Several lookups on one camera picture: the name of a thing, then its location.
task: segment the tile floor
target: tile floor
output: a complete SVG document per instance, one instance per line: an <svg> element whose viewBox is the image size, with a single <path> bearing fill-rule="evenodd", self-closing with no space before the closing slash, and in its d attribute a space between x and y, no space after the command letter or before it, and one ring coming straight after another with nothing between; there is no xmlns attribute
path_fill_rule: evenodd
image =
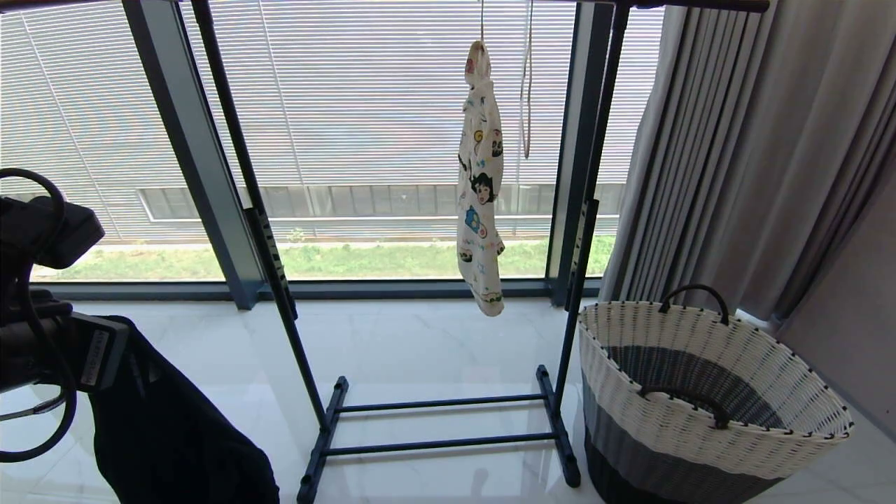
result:
<svg viewBox="0 0 896 504"><path fill-rule="evenodd" d="M78 303L95 315L130 317L153 344L271 459L283 502L294 502L316 435L298 369L272 303L238 312L229 303ZM347 403L537 392L534 371L553 373L564 312L544 300L510 300L502 316L481 316L472 301L302 302L299 327L326 403L339 375ZM573 355L563 414L582 453L581 377ZM52 392L18 389L0 410L34 404ZM0 425L0 446L42 441L60 411ZM756 503L896 502L896 444L858 416L857 434ZM444 414L344 417L334 446L403 442L547 429L540 405L464 409ZM65 439L35 460L0 465L3 504L115 502L92 456L90 407L80 402ZM552 443L333 459L319 504L600 503L587 476L564 484Z"/></svg>

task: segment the curtain fold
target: curtain fold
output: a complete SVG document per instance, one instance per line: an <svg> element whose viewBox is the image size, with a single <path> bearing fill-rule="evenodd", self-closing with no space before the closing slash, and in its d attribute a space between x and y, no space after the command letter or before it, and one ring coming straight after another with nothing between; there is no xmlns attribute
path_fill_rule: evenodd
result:
<svg viewBox="0 0 896 504"><path fill-rule="evenodd" d="M600 298L786 317L896 169L896 4L669 7L661 44Z"/></svg>

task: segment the clothes rack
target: clothes rack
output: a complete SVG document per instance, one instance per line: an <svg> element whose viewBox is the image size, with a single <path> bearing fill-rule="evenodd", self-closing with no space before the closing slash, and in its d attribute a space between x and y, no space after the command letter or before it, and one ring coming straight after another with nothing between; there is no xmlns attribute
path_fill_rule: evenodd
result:
<svg viewBox="0 0 896 504"><path fill-rule="evenodd" d="M594 199L594 191L597 184L600 155L603 151L604 139L607 132L610 104L613 99L613 91L616 85L616 71L619 67L619 59L622 53L622 41L625 34L625 26L628 22L629 11L633 7L650 8L668 4L760 13L764 12L769 6L768 0L607 0L603 3L614 5L613 21L598 101L597 119L595 121L594 135L590 147L589 168L586 179L584 180L585 192L582 202L582 215L579 220L579 227L576 234L573 267L571 268L572 273L568 283L569 295L567 296L565 306L568 315L566 318L563 347L560 352L560 365L556 373L556 383L552 385L547 368L544 365L539 365L535 371L535 379L538 382L538 387L540 389L540 392L537 394L498 395L491 397L468 397L387 404L345 405L346 394L349 391L349 381L345 377L339 377L339 379L336 380L336 384L333 386L330 402L324 408L320 393L317 390L317 385L314 382L311 365L308 362L301 337L299 336L296 327L296 321L298 319L296 304L289 292L289 284L286 275L284 274L283 265L280 262L280 255L277 251L277 245L271 231L267 213L264 210L261 189L259 188L257 178L255 177L252 162L249 157L249 151L246 146L246 139L243 136L242 128L239 124L237 107L228 85L227 73L224 68L220 47L214 31L211 9L208 0L193 0L195 18L199 25L202 44L204 45L209 60L215 89L218 93L223 115L227 122L230 139L237 154L240 170L246 183L246 192L252 203L250 208L244 210L246 221L254 240L256 252L261 259L268 284L271 286L277 310L280 313L280 320L283 323L299 371L305 382L305 388L311 401L312 408L314 409L314 415L320 426L317 441L314 444L314 449L309 457L307 469L300 481L300 489L297 495L297 502L299 502L299 504L310 504L314 502L324 465L326 464L327 458L332 456L432 448L473 447L519 443L524 441L553 440L556 445L557 454L560 458L560 464L563 468L566 483L571 487L578 487L581 483L582 475L572 445L570 444L569 435L566 432L563 418L560 414L560 405L563 401L566 375L569 371L569 361L573 350L578 311L582 303L582 291L585 284L585 272L588 267L591 237L594 234L594 225L598 215L598 201ZM345 448L331 447L333 435L339 425L340 416L343 414L519 402L541 402L547 414L550 430L539 433L489 436L482 438L439 439L411 443Z"/></svg>

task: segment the rack base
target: rack base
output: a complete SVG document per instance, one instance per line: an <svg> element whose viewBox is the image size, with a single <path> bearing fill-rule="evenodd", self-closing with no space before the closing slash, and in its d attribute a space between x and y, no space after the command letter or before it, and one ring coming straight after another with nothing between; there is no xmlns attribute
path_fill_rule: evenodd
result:
<svg viewBox="0 0 896 504"><path fill-rule="evenodd" d="M438 401L417 401L412 403L392 404L362 404L358 406L342 406L345 395L349 391L349 381L345 377L339 377L333 386L330 404L325 414L325 426L321 428L317 436L317 442L308 460L305 475L302 476L301 486L298 491L298 504L311 504L317 495L317 485L321 481L323 466L329 456L360 455L367 453L384 453L395 451L410 451L433 448L473 447L484 445L496 445L504 443L518 443L525 441L543 441L553 439L556 444L557 454L560 457L560 465L563 467L563 475L566 484L576 488L582 483L582 474L573 453L573 446L569 442L569 435L563 424L560 414L555 414L558 403L554 388L551 386L550 376L544 365L539 365L535 371L535 378L541 389L540 394L498 395L493 397L471 397L466 399L447 399ZM538 432L532 434L513 434L509 436L492 436L486 438L466 439L440 439L435 441L419 441L415 443L398 443L390 445L372 445L361 447L330 448L333 434L340 415L343 413L359 413L372 411L402 410L410 408L434 408L445 406L459 406L468 404L495 404L514 403L521 401L538 401L544 403L547 419L550 422L550 432Z"/></svg>

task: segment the curtain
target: curtain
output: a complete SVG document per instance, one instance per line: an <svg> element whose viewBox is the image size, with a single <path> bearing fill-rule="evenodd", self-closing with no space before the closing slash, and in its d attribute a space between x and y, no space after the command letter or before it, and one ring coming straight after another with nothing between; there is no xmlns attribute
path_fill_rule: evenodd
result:
<svg viewBox="0 0 896 504"><path fill-rule="evenodd" d="M896 169L894 111L896 3L668 8L600 298L787 317Z"/></svg>

